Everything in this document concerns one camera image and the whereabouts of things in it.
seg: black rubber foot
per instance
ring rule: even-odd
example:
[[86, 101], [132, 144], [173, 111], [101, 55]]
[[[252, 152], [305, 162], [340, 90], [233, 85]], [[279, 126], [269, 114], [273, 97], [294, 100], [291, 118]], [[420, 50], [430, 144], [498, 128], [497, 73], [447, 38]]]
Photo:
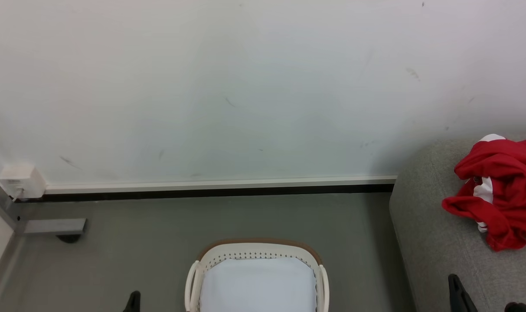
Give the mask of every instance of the black rubber foot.
[[82, 234], [57, 235], [57, 237], [67, 244], [73, 244], [76, 243], [80, 237], [82, 237]]

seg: red clothing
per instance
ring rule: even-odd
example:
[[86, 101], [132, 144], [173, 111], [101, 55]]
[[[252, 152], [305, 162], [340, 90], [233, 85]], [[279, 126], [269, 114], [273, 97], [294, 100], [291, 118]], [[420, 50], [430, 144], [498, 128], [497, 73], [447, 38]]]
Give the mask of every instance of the red clothing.
[[[455, 197], [443, 200], [442, 207], [454, 215], [486, 223], [487, 243], [495, 251], [524, 247], [526, 140], [477, 142], [469, 155], [455, 166], [455, 174], [469, 181]], [[485, 196], [478, 197], [476, 189], [485, 181], [483, 177], [489, 177], [487, 181], [491, 181], [491, 188], [488, 185], [479, 186], [491, 190], [486, 200]]]

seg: couch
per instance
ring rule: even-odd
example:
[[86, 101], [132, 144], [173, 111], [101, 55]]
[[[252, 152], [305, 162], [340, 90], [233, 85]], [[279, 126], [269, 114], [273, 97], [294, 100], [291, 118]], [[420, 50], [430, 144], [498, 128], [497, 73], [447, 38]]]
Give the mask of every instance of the couch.
[[459, 275], [479, 312], [526, 303], [526, 246], [492, 251], [475, 221], [441, 207], [442, 199], [463, 185], [454, 167], [479, 139], [435, 142], [418, 152], [396, 180], [390, 214], [418, 312], [450, 310], [450, 273]]

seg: basket handle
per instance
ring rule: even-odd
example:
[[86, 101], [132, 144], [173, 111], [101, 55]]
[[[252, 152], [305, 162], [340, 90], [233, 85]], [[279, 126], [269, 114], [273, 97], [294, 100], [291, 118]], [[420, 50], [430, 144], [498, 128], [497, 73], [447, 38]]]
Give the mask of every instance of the basket handle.
[[196, 260], [192, 267], [189, 269], [188, 272], [188, 278], [186, 279], [186, 290], [184, 292], [184, 306], [186, 307], [186, 312], [189, 312], [189, 306], [191, 302], [191, 294], [192, 294], [192, 282], [193, 282], [193, 276], [195, 275], [195, 270], [197, 269], [197, 265], [199, 264], [199, 260]]
[[323, 312], [328, 312], [328, 304], [330, 303], [330, 287], [328, 286], [328, 274], [327, 270], [324, 268], [324, 266], [321, 264], [320, 267], [320, 273], [323, 275], [323, 288], [324, 288], [324, 304], [323, 304]]

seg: black baseboard strip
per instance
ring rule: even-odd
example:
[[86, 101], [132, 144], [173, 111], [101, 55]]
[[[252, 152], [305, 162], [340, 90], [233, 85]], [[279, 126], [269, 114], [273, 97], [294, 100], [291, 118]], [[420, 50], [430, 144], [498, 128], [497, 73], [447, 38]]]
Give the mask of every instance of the black baseboard strip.
[[41, 198], [17, 201], [21, 203], [37, 202], [86, 202], [92, 200], [123, 200], [150, 198], [183, 197], [223, 197], [287, 194], [323, 194], [323, 193], [378, 193], [392, 192], [394, 184], [366, 185], [330, 185], [330, 186], [291, 186], [282, 188], [246, 188], [246, 189], [207, 189], [207, 190], [168, 190], [154, 192], [88, 193], [88, 194], [46, 194]]

